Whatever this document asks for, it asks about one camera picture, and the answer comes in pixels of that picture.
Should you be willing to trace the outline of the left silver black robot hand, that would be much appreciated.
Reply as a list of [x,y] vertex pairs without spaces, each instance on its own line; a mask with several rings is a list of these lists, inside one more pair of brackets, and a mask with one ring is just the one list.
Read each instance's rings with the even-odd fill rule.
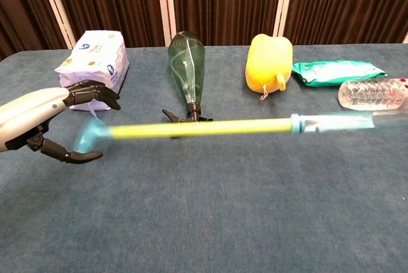
[[65,163],[80,165],[98,159],[103,156],[102,152],[70,152],[44,134],[49,130],[49,122],[67,107],[97,100],[119,110],[119,99],[115,91],[95,80],[27,93],[1,106],[1,152],[27,146]]

